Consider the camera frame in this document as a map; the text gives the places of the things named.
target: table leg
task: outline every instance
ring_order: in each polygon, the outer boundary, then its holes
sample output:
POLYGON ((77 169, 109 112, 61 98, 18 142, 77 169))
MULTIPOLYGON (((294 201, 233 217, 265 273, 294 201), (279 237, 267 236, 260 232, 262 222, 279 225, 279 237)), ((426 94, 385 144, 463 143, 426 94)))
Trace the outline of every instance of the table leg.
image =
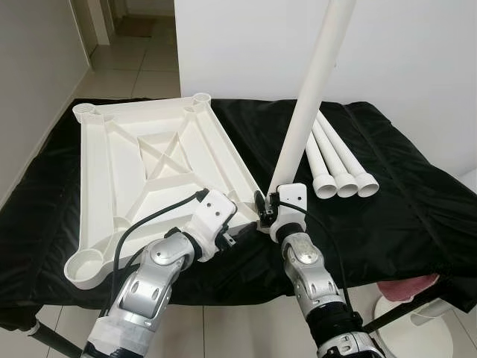
POLYGON ((79 358, 83 350, 37 320, 27 335, 70 358, 79 358))

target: white bracket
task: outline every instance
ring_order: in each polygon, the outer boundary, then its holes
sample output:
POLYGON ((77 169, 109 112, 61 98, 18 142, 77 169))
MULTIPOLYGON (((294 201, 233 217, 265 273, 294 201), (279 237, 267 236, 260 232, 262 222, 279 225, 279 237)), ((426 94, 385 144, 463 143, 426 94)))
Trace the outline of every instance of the white bracket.
POLYGON ((235 204, 215 189, 210 190, 199 204, 190 222, 183 228, 183 231, 192 235, 202 248, 202 258, 199 261, 206 262, 212 259, 218 251, 215 238, 236 211, 235 204))
MULTIPOLYGON (((280 185, 277 189, 280 201, 288 204, 296 205, 306 210, 306 186, 301 183, 280 185)), ((306 230, 305 214, 290 207, 279 205, 277 209, 277 219, 270 226, 270 237, 273 241, 277 241, 277 231, 285 224, 299 224, 303 231, 306 230)))

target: pink object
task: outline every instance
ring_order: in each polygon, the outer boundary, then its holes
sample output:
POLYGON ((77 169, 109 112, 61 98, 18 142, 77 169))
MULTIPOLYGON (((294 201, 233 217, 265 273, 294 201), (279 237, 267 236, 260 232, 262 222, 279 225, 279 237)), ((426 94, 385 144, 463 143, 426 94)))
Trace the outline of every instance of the pink object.
POLYGON ((428 274, 406 280, 381 281, 378 288, 389 301, 410 302, 415 295, 434 285, 438 278, 438 274, 428 274))

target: black cable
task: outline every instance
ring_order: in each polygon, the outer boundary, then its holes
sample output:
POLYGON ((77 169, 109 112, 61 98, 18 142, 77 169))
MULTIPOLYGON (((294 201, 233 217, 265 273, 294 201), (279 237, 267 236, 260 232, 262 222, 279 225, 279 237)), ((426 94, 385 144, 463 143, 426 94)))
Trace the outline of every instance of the black cable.
POLYGON ((295 209, 297 211, 300 211, 301 213, 303 213, 303 214, 307 215, 308 217, 312 218, 313 221, 315 221, 317 224, 319 224, 323 228, 325 234, 329 237, 333 246, 335 247, 336 256, 337 256, 338 262, 340 264, 340 273, 341 273, 341 281, 343 283, 344 300, 346 301, 346 305, 349 307, 349 311, 352 312, 353 311, 353 306, 351 305, 350 295, 348 294, 348 285, 347 285, 347 282, 346 282, 346 277, 344 276, 343 259, 341 258, 341 252, 340 252, 340 248, 338 247, 338 243, 335 241, 335 239, 333 238, 331 233, 328 231, 328 229, 326 229, 325 225, 323 225, 323 223, 320 221, 320 219, 317 218, 316 216, 312 215, 310 212, 306 211, 305 209, 302 209, 301 207, 298 207, 297 205, 285 203, 284 201, 280 201, 279 204, 284 206, 284 207, 290 207, 291 209, 295 209))
MULTIPOLYGON (((123 268, 123 275, 121 276, 121 282, 119 284, 119 287, 122 287, 124 285, 124 282, 127 279, 127 271, 129 268, 133 265, 133 262, 136 261, 136 259, 139 257, 140 254, 144 251, 145 246, 141 247, 131 258, 129 261, 127 261, 126 266, 123 268)), ((101 311, 99 313, 99 317, 103 317, 106 314, 106 311, 110 308, 111 305, 111 296, 113 297, 113 300, 116 298, 116 295, 113 294, 113 291, 111 290, 110 296, 106 299, 104 302, 103 308, 101 308, 101 311)))
POLYGON ((165 214, 171 210, 174 210, 178 207, 181 207, 183 206, 184 204, 187 204, 189 203, 190 201, 196 199, 196 198, 199 198, 199 200, 201 198, 203 198, 205 195, 203 195, 205 192, 205 190, 207 189, 204 189, 204 190, 201 190, 200 192, 196 192, 194 193, 193 195, 189 196, 188 198, 185 198, 184 200, 181 200, 179 202, 177 202, 176 204, 172 204, 168 207, 165 207, 164 209, 161 209, 159 211, 156 211, 155 213, 152 213, 150 214, 149 216, 146 216, 145 218, 139 220, 137 223, 135 224, 132 224, 121 236, 121 238, 119 239, 118 241, 118 244, 116 246, 116 250, 114 252, 114 260, 113 260, 113 283, 112 283, 112 286, 111 286, 111 298, 110 298, 110 305, 113 304, 114 302, 114 299, 116 297, 116 295, 118 294, 117 292, 117 274, 118 274, 118 270, 119 270, 119 255, 121 254, 121 249, 122 249, 122 246, 124 244, 124 241, 126 240, 126 238, 133 232, 135 231, 135 229, 137 229, 139 226, 145 224, 146 222, 149 222, 150 220, 152 219, 155 219, 157 216, 161 216, 162 214, 165 214))

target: white wall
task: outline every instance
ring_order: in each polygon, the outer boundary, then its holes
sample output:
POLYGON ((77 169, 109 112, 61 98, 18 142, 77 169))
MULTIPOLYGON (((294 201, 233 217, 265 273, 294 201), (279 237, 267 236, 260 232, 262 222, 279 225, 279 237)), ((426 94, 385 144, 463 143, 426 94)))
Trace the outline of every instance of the white wall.
MULTIPOLYGON (((176 1, 182 95, 296 98, 326 5, 176 1)), ((435 165, 475 168, 476 2, 358 0, 325 99, 369 101, 435 165)))
POLYGON ((92 23, 88 2, 84 0, 71 0, 71 3, 84 48, 91 55, 98 45, 98 38, 96 37, 95 26, 92 23))
MULTIPOLYGON (((200 1, 182 1, 186 6, 189 2, 200 1)), ((127 12, 133 15, 174 15, 174 0, 126 0, 127 12)))
POLYGON ((463 185, 477 193, 477 169, 462 175, 459 180, 463 185))
POLYGON ((0 1, 0 205, 87 68, 68 1, 0 1))

